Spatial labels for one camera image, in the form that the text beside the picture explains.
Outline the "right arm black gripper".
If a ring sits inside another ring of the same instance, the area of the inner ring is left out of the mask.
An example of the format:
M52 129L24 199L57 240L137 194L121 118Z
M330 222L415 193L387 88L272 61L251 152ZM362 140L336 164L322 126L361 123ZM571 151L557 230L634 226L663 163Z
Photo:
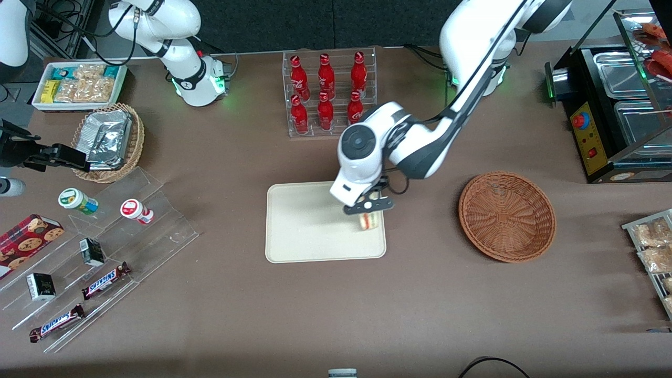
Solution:
M5 168L24 167L45 171L48 166L64 166L82 172L90 171L87 154L64 144L53 144L49 155L43 153L48 146L37 143L38 135L7 120L2 120L1 165Z

